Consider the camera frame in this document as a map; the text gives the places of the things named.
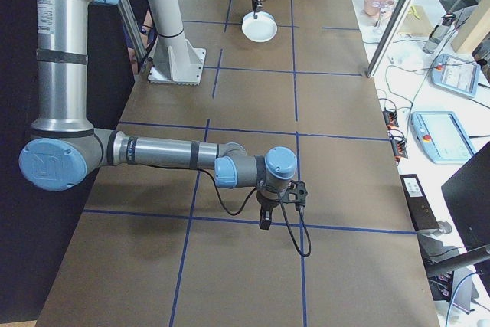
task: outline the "wooden block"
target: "wooden block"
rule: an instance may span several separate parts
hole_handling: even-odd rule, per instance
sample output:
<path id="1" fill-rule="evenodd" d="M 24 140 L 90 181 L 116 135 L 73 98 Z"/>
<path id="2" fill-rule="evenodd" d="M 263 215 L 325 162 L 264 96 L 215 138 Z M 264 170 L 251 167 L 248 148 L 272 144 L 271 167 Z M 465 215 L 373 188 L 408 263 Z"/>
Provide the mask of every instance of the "wooden block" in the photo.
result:
<path id="1" fill-rule="evenodd" d="M 490 0 L 481 0 L 452 41 L 456 53 L 472 53 L 490 32 Z"/>

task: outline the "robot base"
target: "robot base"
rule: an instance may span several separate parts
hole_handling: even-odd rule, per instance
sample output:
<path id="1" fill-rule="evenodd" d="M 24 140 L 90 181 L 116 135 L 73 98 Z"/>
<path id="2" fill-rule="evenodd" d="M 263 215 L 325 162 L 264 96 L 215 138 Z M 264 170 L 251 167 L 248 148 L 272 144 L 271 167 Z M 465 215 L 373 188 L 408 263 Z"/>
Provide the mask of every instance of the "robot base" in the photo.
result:
<path id="1" fill-rule="evenodd" d="M 165 49 L 164 42 L 156 41 L 153 66 L 148 75 L 151 83 L 198 85 L 204 69 L 206 49 L 193 48 L 186 39 L 187 55 L 181 57 L 172 46 Z"/>

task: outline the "black monitor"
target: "black monitor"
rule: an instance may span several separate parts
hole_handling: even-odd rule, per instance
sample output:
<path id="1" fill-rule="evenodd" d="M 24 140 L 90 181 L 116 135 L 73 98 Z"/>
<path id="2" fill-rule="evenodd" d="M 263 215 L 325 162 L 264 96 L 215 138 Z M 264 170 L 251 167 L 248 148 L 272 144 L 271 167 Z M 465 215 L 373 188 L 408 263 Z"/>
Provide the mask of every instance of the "black monitor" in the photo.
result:
<path id="1" fill-rule="evenodd" d="M 443 195 L 467 250 L 490 244 L 490 142 L 444 185 Z M 475 265 L 490 294 L 490 260 Z"/>

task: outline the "bottle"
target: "bottle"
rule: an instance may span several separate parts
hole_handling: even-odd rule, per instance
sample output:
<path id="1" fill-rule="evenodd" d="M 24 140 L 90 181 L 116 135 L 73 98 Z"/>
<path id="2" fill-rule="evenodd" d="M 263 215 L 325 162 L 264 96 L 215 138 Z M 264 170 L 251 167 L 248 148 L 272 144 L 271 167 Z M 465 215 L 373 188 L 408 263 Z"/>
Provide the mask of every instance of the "bottle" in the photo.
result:
<path id="1" fill-rule="evenodd" d="M 432 54 L 437 49 L 455 19 L 456 15 L 454 13 L 447 13 L 442 17 L 442 21 L 432 30 L 429 35 L 429 40 L 423 46 L 422 51 L 424 53 Z"/>

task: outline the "person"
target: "person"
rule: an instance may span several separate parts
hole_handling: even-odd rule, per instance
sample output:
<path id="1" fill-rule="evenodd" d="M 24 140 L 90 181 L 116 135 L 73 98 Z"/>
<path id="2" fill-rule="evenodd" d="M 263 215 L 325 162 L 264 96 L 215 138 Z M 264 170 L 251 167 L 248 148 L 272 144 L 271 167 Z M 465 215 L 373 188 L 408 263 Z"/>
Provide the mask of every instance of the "person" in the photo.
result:
<path id="1" fill-rule="evenodd" d="M 148 0 L 129 0 L 133 14 L 135 15 L 136 22 L 140 30 L 140 36 L 145 47 L 149 46 L 153 36 L 154 36 L 154 26 L 152 20 L 152 13 L 149 9 Z M 136 59 L 136 51 L 132 45 L 131 38 L 127 30 L 124 30 L 124 35 L 126 37 L 126 45 L 128 47 L 128 56 L 131 63 L 131 69 L 133 74 L 138 74 L 139 65 Z"/>

